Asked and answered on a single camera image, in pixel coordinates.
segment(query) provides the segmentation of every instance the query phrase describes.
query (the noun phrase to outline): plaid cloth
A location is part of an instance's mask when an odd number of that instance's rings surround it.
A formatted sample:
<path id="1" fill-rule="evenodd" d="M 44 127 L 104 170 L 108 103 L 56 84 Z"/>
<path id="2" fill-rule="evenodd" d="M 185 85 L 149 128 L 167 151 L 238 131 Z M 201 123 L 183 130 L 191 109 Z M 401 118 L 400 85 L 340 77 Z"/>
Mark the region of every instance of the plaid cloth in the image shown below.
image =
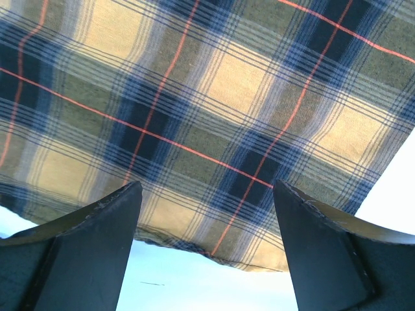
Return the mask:
<path id="1" fill-rule="evenodd" d="M 415 125 L 413 0 L 0 0 L 0 205 L 140 180 L 136 238 L 286 270 L 272 184 L 354 213 Z"/>

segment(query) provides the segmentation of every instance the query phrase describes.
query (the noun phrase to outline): black plastic piece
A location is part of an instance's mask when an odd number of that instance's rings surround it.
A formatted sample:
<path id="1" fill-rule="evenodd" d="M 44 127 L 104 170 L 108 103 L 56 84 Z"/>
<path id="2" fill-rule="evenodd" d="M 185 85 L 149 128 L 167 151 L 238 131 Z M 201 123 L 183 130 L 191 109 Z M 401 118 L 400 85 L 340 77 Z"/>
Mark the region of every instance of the black plastic piece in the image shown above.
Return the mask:
<path id="1" fill-rule="evenodd" d="M 141 185 L 0 240 L 0 310 L 115 310 Z"/>
<path id="2" fill-rule="evenodd" d="M 299 311 L 415 310 L 415 236 L 277 181 L 274 201 Z"/>

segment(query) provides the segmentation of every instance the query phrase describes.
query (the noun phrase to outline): white surface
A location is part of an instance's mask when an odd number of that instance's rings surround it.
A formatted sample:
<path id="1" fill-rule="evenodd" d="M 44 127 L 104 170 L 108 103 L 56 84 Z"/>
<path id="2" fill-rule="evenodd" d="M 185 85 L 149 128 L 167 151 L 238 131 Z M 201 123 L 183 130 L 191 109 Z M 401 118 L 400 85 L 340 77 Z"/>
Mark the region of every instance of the white surface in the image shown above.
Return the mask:
<path id="1" fill-rule="evenodd" d="M 356 217 L 415 235 L 415 131 L 363 201 Z"/>
<path id="2" fill-rule="evenodd" d="M 370 191 L 356 216 L 415 234 L 415 132 Z M 0 235 L 33 227 L 0 207 Z M 201 255 L 134 241 L 117 311 L 297 310 L 288 273 L 246 273 Z"/>
<path id="3" fill-rule="evenodd" d="M 35 226 L 0 207 L 0 236 Z M 248 273 L 134 241 L 117 311 L 297 310 L 288 273 Z"/>

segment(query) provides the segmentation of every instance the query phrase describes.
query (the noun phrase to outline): red stripe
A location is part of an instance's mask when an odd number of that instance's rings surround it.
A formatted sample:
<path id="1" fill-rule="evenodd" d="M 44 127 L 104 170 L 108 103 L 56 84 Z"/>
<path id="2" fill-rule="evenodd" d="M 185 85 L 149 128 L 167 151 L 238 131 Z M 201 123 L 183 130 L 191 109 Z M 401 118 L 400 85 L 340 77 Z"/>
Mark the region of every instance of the red stripe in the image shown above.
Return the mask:
<path id="1" fill-rule="evenodd" d="M 177 46 L 176 54 L 174 55 L 174 58 L 173 58 L 173 60 L 170 64 L 169 68 L 165 72 L 164 77 L 161 79 L 161 82 L 160 82 L 160 85 L 158 87 L 156 96 L 154 96 L 154 100 L 153 100 L 153 103 L 151 105 L 150 112 L 148 113 L 147 120 L 145 121 L 144 130 L 147 130 L 148 125 L 150 124 L 150 120 L 153 116 L 154 108 L 157 106 L 157 101 L 160 97 L 160 94 L 164 89 L 164 86 L 166 84 L 166 81 L 167 81 L 171 71 L 173 70 L 174 66 L 176 65 L 177 60 L 179 59 L 180 53 L 181 53 L 183 45 L 184 45 L 184 41 L 185 41 L 186 36 L 187 36 L 187 32 L 189 31 L 191 22 L 193 20 L 193 17 L 195 16 L 195 12 L 196 12 L 196 9 L 199 5 L 199 2 L 200 2 L 200 0 L 195 1 L 195 5 L 193 6 L 193 9 L 190 13 L 189 19 L 186 22 L 186 26 L 184 27 L 182 38 L 180 39 L 179 45 Z M 140 149 L 141 143 L 143 142 L 144 135 L 145 135 L 145 133 L 141 132 L 141 135 L 140 135 L 140 138 L 138 139 L 138 143 L 136 145 L 136 148 L 134 149 L 134 154 L 132 156 L 130 166 L 128 167 L 127 173 L 125 174 L 125 177 L 124 177 L 124 182 L 123 182 L 124 185 L 126 185 L 128 180 L 130 179 L 131 170 L 132 170 L 132 167 L 134 166 L 134 162 L 136 161 L 138 150 Z"/>
<path id="2" fill-rule="evenodd" d="M 19 51 L 18 52 L 18 73 L 19 73 L 19 76 L 23 76 L 23 49 L 25 47 L 25 44 L 26 44 L 27 40 L 29 40 L 30 37 L 32 37 L 34 34 L 38 33 L 39 30 L 43 27 L 43 24 L 45 23 L 45 18 L 46 18 L 46 11 L 47 11 L 48 2 L 49 2 L 49 0 L 43 0 L 38 25 L 34 29 L 32 29 L 32 31 L 30 31 L 26 36 L 24 36 L 21 39 L 21 41 L 19 42 L 19 45 L 18 45 L 18 51 Z M 16 115 L 18 114 L 19 101 L 20 101 L 20 96 L 21 96 L 22 89 L 23 89 L 23 81 L 19 80 L 18 89 L 16 91 L 16 95 L 14 96 L 13 112 L 12 112 L 12 116 L 10 117 L 10 124 L 8 126 L 8 131 L 7 131 L 7 135 L 6 135 L 5 147 L 4 147 L 3 152 L 1 153 L 1 157 L 0 157 L 0 167 L 2 167 L 3 164 L 5 163 L 7 152 L 8 152 L 8 149 L 10 148 L 10 141 L 12 140 L 12 134 L 13 134 L 13 130 L 14 130 L 14 121 L 16 120 Z"/>
<path id="3" fill-rule="evenodd" d="M 107 114 L 105 114 L 105 113 L 103 113 L 103 112 L 101 112 L 101 111 L 99 111 L 99 110 L 96 110 L 96 109 L 93 109 L 93 108 L 91 108 L 91 107 L 88 107 L 88 106 L 86 106 L 86 105 L 84 105 L 84 104 L 81 104 L 80 102 L 77 102 L 77 101 L 75 101 L 75 100 L 73 100 L 73 99 L 71 99 L 71 98 L 69 98 L 69 97 L 66 97 L 66 96 L 64 96 L 64 95 L 62 95 L 62 94 L 59 94 L 59 93 L 57 93 L 57 92 L 53 91 L 52 89 L 49 89 L 48 87 L 45 87 L 45 86 L 40 85 L 39 83 L 36 83 L 36 82 L 34 82 L 34 81 L 32 81 L 32 80 L 29 80 L 29 79 L 27 79 L 27 78 L 24 78 L 24 77 L 22 77 L 22 76 L 19 76 L 19 75 L 17 75 L 16 73 L 12 73 L 12 72 L 11 72 L 11 71 L 9 71 L 9 70 L 6 70 L 6 69 L 4 69 L 4 68 L 1 68 L 1 67 L 0 67 L 0 71 L 4 72 L 4 73 L 6 73 L 6 74 L 8 74 L 8 75 L 10 75 L 10 76 L 14 76 L 14 77 L 16 77 L 16 78 L 18 78 L 18 79 L 20 79 L 20 80 L 22 80 L 22 81 L 24 81 L 24 82 L 27 82 L 27 83 L 32 84 L 32 85 L 34 85 L 34 86 L 37 86 L 37 87 L 39 87 L 39 88 L 41 88 L 41 89 L 44 89 L 45 91 L 50 92 L 50 94 L 53 94 L 53 95 L 55 95 L 55 96 L 57 96 L 57 97 L 60 97 L 60 98 L 62 98 L 62 99 L 64 99 L 64 100 L 66 100 L 66 101 L 68 101 L 68 102 L 70 102 L 70 103 L 72 103 L 72 104 L 74 104 L 74 105 L 77 105 L 77 106 L 79 106 L 79 107 L 81 107 L 81 108 L 84 108 L 84 109 L 86 109 L 86 110 L 88 110 L 88 111 L 90 111 L 90 112 L 94 112 L 94 113 L 96 113 L 97 115 L 100 115 L 100 116 L 102 116 L 102 117 L 104 117 L 104 118 L 107 118 L 107 119 L 109 119 L 109 120 L 111 120 L 111 121 L 118 122 L 118 123 L 120 123 L 120 124 L 122 124 L 122 125 L 128 126 L 129 128 L 133 128 L 133 129 L 135 129 L 135 130 L 137 130 L 137 131 L 141 131 L 141 132 L 143 132 L 143 133 L 145 133 L 145 134 L 147 134 L 147 135 L 153 136 L 153 137 L 155 137 L 155 138 L 157 138 L 157 139 L 159 139 L 159 140 L 161 140 L 161 141 L 165 141 L 166 143 L 172 144 L 173 146 L 176 146 L 176 147 L 178 147 L 178 148 L 181 148 L 181 149 L 183 149 L 183 150 L 186 150 L 186 151 L 188 151 L 188 152 L 191 152 L 192 154 L 195 154 L 196 156 L 202 157 L 202 158 L 207 159 L 207 160 L 209 160 L 209 161 L 212 161 L 212 162 L 214 162 L 214 163 L 216 163 L 216 164 L 218 164 L 218 165 L 221 165 L 221 166 L 223 166 L 223 167 L 226 167 L 226 168 L 228 168 L 228 169 L 230 169 L 230 170 L 232 170 L 232 171 L 234 171 L 234 172 L 236 172 L 236 173 L 238 173 L 238 174 L 241 174 L 241 175 L 243 175 L 243 176 L 246 176 L 246 177 L 248 177 L 248 178 L 250 178 L 250 179 L 254 179 L 254 181 L 256 181 L 256 182 L 258 182 L 258 183 L 260 183 L 260 184 L 262 184 L 262 185 L 264 185 L 264 186 L 267 186 L 268 188 L 272 188 L 272 185 L 271 185 L 271 184 L 266 183 L 265 181 L 262 181 L 262 180 L 260 180 L 260 179 L 254 178 L 253 176 L 251 176 L 251 175 L 249 175 L 249 174 L 247 174 L 247 173 L 245 173 L 245 172 L 243 172 L 243 171 L 241 171 L 241 170 L 238 170 L 238 169 L 237 169 L 237 168 L 235 168 L 235 167 L 231 167 L 230 165 L 228 165 L 228 164 L 226 164 L 226 163 L 224 163 L 224 162 L 221 162 L 221 161 L 216 160 L 216 159 L 214 159 L 214 158 L 212 158 L 212 157 L 209 157 L 209 156 L 208 156 L 208 155 L 206 155 L 206 154 L 202 154 L 202 153 L 201 153 L 201 152 L 199 152 L 199 151 L 193 150 L 193 149 L 191 149 L 191 148 L 189 148 L 189 147 L 186 147 L 186 146 L 184 146 L 184 145 L 182 145 L 182 144 L 176 143 L 175 141 L 172 141 L 172 140 L 170 140 L 170 139 L 167 139 L 167 138 L 162 137 L 162 136 L 160 136 L 160 135 L 157 135 L 157 134 L 155 134 L 155 133 L 149 132 L 148 130 L 144 130 L 143 128 L 140 128 L 140 127 L 138 127 L 138 126 L 135 126 L 135 125 L 130 124 L 130 123 L 128 123 L 128 122 L 125 122 L 125 121 L 123 121 L 123 120 L 120 120 L 120 119 L 117 119 L 117 118 L 115 118 L 115 117 L 112 117 L 111 115 L 107 115 Z"/>
<path id="4" fill-rule="evenodd" d="M 312 11 L 312 10 L 310 10 L 308 8 L 305 8 L 304 6 L 297 5 L 296 3 L 290 2 L 288 0 L 277 0 L 277 1 L 279 1 L 281 3 L 284 3 L 286 5 L 292 6 L 293 8 L 296 8 L 296 9 L 301 10 L 303 12 L 306 12 L 308 14 L 311 14 L 311 15 L 313 15 L 313 16 L 321 19 L 322 21 L 325 21 L 325 22 L 329 23 L 330 25 L 333 25 L 334 27 L 336 27 L 336 29 L 340 29 L 341 31 L 344 31 L 347 34 L 349 34 L 349 35 L 351 35 L 351 36 L 353 36 L 353 37 L 355 37 L 355 38 L 357 38 L 359 40 L 362 40 L 363 42 L 365 42 L 366 44 L 370 45 L 374 49 L 380 50 L 382 52 L 385 52 L 385 53 L 388 53 L 388 54 L 391 54 L 391 55 L 394 55 L 394 56 L 397 56 L 399 58 L 402 58 L 404 60 L 407 60 L 408 62 L 415 63 L 415 60 L 413 58 L 411 58 L 409 56 L 405 56 L 405 55 L 403 55 L 401 53 L 398 53 L 398 52 L 395 52 L 393 50 L 386 49 L 386 48 L 384 48 L 384 47 L 382 47 L 382 46 L 380 46 L 380 45 L 378 45 L 378 44 L 376 44 L 376 43 L 374 43 L 374 42 L 372 42 L 370 40 L 367 40 L 365 37 L 362 37 L 361 35 L 357 34 L 356 32 L 353 32 L 353 31 L 351 31 L 351 30 L 349 30 L 349 29 L 341 26 L 340 25 L 340 22 L 336 23 L 336 22 L 334 22 L 334 21 L 332 21 L 332 20 L 324 17 L 322 14 L 319 14 L 319 13 L 317 13 L 315 11 Z"/>
<path id="5" fill-rule="evenodd" d="M 347 11 L 349 10 L 349 7 L 351 6 L 351 3 L 352 3 L 352 2 L 353 2 L 353 0 L 349 0 L 349 3 L 348 3 L 348 4 L 347 4 L 347 6 L 345 7 L 345 9 L 344 9 L 344 11 L 343 11 L 343 13 L 342 13 L 342 15 L 341 15 L 341 17 L 340 17 L 339 21 L 338 21 L 338 24 L 340 24 L 340 23 L 342 22 L 342 20 L 343 20 L 344 16 L 346 15 Z M 284 126 L 284 129 L 282 129 L 282 131 L 278 134 L 278 136 L 274 139 L 274 141 L 272 142 L 272 144 L 268 147 L 267 151 L 265 152 L 265 155 L 263 156 L 263 158 L 262 158 L 261 162 L 259 163 L 259 166 L 258 166 L 257 170 L 255 171 L 255 174 L 254 174 L 254 177 L 255 177 L 255 178 L 258 176 L 258 173 L 259 173 L 259 171 L 261 170 L 261 167 L 263 166 L 263 164 L 264 164 L 264 162 L 265 162 L 265 159 L 267 158 L 267 156 L 268 156 L 268 154 L 270 153 L 271 149 L 272 149 L 272 148 L 274 147 L 274 145 L 275 145 L 275 144 L 279 141 L 279 139 L 281 138 L 281 136 L 282 136 L 282 135 L 283 135 L 283 134 L 284 134 L 284 133 L 288 130 L 289 126 L 291 125 L 292 121 L 294 120 L 294 118 L 295 118 L 295 116 L 296 116 L 296 114 L 297 114 L 297 112 L 298 112 L 298 110 L 299 110 L 299 108 L 300 108 L 300 106 L 301 106 L 301 103 L 302 103 L 302 100 L 303 100 L 303 98 L 304 98 L 304 96 L 305 96 L 305 93 L 307 92 L 307 89 L 309 88 L 310 81 L 311 81 L 311 79 L 313 78 L 314 74 L 316 73 L 316 70 L 317 70 L 318 66 L 320 66 L 320 64 L 321 64 L 321 62 L 322 62 L 322 59 L 323 59 L 323 57 L 324 57 L 324 54 L 327 52 L 327 50 L 329 49 L 329 47 L 330 47 L 331 43 L 333 42 L 333 39 L 334 39 L 334 37 L 335 37 L 335 35 L 336 35 L 336 33 L 337 33 L 337 30 L 338 30 L 338 28 L 335 28 L 335 29 L 334 29 L 334 31 L 333 31 L 333 33 L 331 34 L 331 37 L 330 37 L 330 39 L 329 39 L 329 41 L 328 41 L 328 43 L 327 43 L 326 47 L 324 48 L 323 52 L 322 52 L 322 53 L 321 53 L 321 55 L 320 55 L 320 58 L 318 59 L 318 61 L 317 61 L 316 65 L 314 66 L 313 70 L 311 71 L 311 73 L 310 73 L 310 75 L 309 75 L 309 77 L 308 77 L 308 79 L 307 79 L 307 81 L 306 81 L 306 83 L 305 83 L 305 85 L 304 85 L 304 87 L 303 87 L 303 91 L 301 92 L 301 95 L 300 95 L 299 99 L 297 100 L 297 104 L 296 104 L 296 106 L 294 107 L 294 110 L 292 111 L 291 116 L 290 116 L 290 118 L 288 119 L 288 121 L 287 121 L 286 125 Z M 226 226 L 225 230 L 223 231 L 222 235 L 220 236 L 220 238 L 219 238 L 219 240 L 218 240 L 218 242 L 217 242 L 216 246 L 213 248 L 213 251 L 212 251 L 212 253 L 211 253 L 211 255 L 212 255 L 212 256 L 213 256 L 213 255 L 217 252 L 217 250 L 218 250 L 218 248 L 219 248 L 220 244 L 222 243 L 222 241 L 223 241 L 223 239 L 225 238 L 226 234 L 228 233 L 228 231 L 229 231 L 230 227 L 232 226 L 233 222 L 235 221 L 236 216 L 239 214 L 239 211 L 241 210 L 242 205 L 243 205 L 243 203 L 245 202 L 245 199 L 246 199 L 246 197 L 248 196 L 248 193 L 250 192 L 250 190 L 251 190 L 251 188 L 252 188 L 252 185 L 253 185 L 253 184 L 254 184 L 254 183 L 253 183 L 253 182 L 252 182 L 252 180 L 251 180 L 251 182 L 250 182 L 250 184 L 249 184 L 248 188 L 246 189 L 246 191 L 245 191 L 245 193 L 244 193 L 244 195 L 243 195 L 243 197 L 242 197 L 241 202 L 239 202 L 239 205 L 238 205 L 238 207 L 237 207 L 237 208 L 236 208 L 236 210 L 235 210 L 235 213 L 232 215 L 232 217 L 231 217 L 231 219 L 230 219 L 230 221 L 229 221 L 228 225 Z"/>

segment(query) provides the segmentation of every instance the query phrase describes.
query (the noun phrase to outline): plaid fabric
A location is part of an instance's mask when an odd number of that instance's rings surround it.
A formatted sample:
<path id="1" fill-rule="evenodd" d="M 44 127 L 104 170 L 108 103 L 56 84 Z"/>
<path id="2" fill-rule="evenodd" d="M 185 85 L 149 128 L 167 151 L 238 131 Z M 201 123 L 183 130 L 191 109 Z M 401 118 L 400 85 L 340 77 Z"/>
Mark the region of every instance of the plaid fabric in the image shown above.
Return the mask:
<path id="1" fill-rule="evenodd" d="M 413 0 L 0 0 L 0 205 L 138 179 L 136 237 L 286 270 L 284 179 L 354 213 L 415 123 Z"/>

